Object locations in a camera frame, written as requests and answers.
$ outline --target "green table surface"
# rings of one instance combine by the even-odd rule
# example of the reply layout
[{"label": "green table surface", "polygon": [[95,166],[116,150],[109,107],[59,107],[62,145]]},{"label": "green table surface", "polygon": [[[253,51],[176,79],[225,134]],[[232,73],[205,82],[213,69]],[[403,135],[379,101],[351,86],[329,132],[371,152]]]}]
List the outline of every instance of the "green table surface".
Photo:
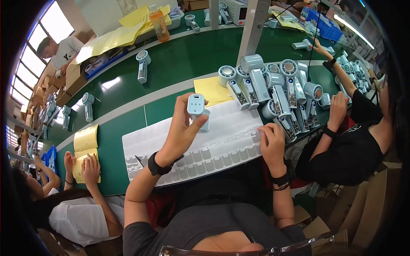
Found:
[{"label": "green table surface", "polygon": [[[196,15],[198,25],[203,27],[203,10],[191,13]],[[184,32],[187,28],[182,18],[180,27],[171,30],[170,33]],[[93,104],[94,119],[97,119],[130,101],[159,89],[213,73],[222,65],[236,66],[242,31],[242,27],[212,30],[183,36],[153,46],[148,49],[152,63],[148,67],[148,81],[145,84],[140,84],[137,81],[138,62],[135,61],[133,55],[88,83],[73,96],[67,106],[71,107],[77,102],[81,102],[82,95],[89,92],[101,100],[101,102],[95,101]],[[262,56],[264,62],[282,61],[284,59],[307,60],[310,58],[311,53],[313,60],[324,60],[321,55],[314,51],[295,51],[291,47],[291,43],[301,42],[308,37],[308,34],[299,31],[264,28],[256,53]],[[340,56],[343,50],[346,50],[349,54],[352,52],[350,48],[344,45],[332,43],[323,38],[319,38],[319,40],[323,46],[332,46],[336,56]],[[310,76],[313,83],[322,85],[325,93],[332,95],[339,90],[334,82],[333,75],[323,66],[312,66]],[[114,79],[119,79],[119,82],[115,86],[105,89],[104,83]],[[98,155],[101,163],[99,188],[103,195],[123,194],[129,184],[122,136],[144,128],[146,124],[152,125],[171,117],[176,97],[187,92],[194,92],[194,88],[148,103],[99,126],[97,132]],[[329,111],[317,108],[317,114],[321,124],[328,121]],[[268,122],[263,117],[262,121],[264,123]],[[70,129],[68,131],[63,130],[62,124],[55,122],[52,127],[48,128],[48,139],[43,141],[43,148],[48,150],[51,145],[58,146],[87,124],[84,107],[72,111],[70,114]],[[58,174],[62,178],[62,186],[64,186],[64,154],[66,151],[74,152],[72,142],[57,152],[56,166]],[[85,185],[76,184],[76,187],[85,188]]]}]

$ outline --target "plastic bottle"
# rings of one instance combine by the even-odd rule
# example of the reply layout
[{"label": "plastic bottle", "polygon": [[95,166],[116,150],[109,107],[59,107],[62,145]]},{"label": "plastic bottle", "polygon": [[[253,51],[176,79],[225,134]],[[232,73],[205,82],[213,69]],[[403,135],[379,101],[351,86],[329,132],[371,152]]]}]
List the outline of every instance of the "plastic bottle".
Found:
[{"label": "plastic bottle", "polygon": [[301,15],[299,17],[298,22],[304,24],[306,21],[306,18],[308,17],[308,14],[309,14],[309,6],[304,6],[301,11]]},{"label": "plastic bottle", "polygon": [[157,33],[157,38],[158,41],[160,42],[165,42],[169,40],[169,31],[166,28],[165,21],[164,21],[164,15],[162,14],[162,11],[157,10],[155,5],[150,6],[150,21],[154,25],[155,32]]}]

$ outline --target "white t-shirt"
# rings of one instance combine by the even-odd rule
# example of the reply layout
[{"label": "white t-shirt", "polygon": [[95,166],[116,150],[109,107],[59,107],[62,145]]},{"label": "white t-shirt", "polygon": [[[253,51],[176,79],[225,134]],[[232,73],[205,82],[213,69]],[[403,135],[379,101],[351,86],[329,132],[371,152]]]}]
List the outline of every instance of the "white t-shirt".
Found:
[{"label": "white t-shirt", "polygon": [[61,69],[83,46],[84,44],[75,36],[61,40],[56,54],[51,57],[51,64],[56,70]]},{"label": "white t-shirt", "polygon": [[[52,188],[48,195],[58,193]],[[125,196],[104,197],[124,227]],[[87,246],[117,237],[108,237],[108,227],[101,205],[90,197],[63,201],[53,208],[48,221],[50,226],[72,242]]]}]

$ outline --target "fluorescent tube light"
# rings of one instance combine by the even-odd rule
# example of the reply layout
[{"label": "fluorescent tube light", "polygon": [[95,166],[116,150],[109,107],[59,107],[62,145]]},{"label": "fluorescent tube light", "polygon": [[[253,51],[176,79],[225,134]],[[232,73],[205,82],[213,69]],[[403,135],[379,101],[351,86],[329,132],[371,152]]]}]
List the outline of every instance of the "fluorescent tube light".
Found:
[{"label": "fluorescent tube light", "polygon": [[348,27],[349,29],[351,29],[353,32],[355,32],[358,36],[360,36],[373,50],[374,50],[374,46],[360,33],[357,31],[357,29],[355,29],[352,25],[350,25],[349,23],[347,23],[347,21],[345,21],[344,19],[342,19],[341,17],[339,17],[337,14],[334,14],[334,18],[338,21],[340,21],[341,23],[345,24],[346,27]]}]

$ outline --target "black t-shirt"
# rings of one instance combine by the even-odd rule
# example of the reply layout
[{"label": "black t-shirt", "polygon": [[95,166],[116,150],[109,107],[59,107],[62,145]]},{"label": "black t-shirt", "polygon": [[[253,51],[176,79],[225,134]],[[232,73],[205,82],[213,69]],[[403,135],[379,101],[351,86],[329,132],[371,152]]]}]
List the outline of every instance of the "black t-shirt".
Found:
[{"label": "black t-shirt", "polygon": [[383,118],[379,106],[356,90],[350,117],[356,124],[338,135],[329,149],[312,156],[321,136],[310,141],[299,158],[295,173],[306,181],[355,186],[366,180],[383,160],[383,153],[369,127]]},{"label": "black t-shirt", "polygon": [[[123,232],[124,256],[158,255],[162,246],[191,250],[202,239],[229,231],[243,231],[264,248],[283,247],[305,240],[299,225],[278,229],[251,204],[191,206],[180,211],[158,233],[149,223],[135,222]],[[310,246],[289,255],[312,255]]]}]

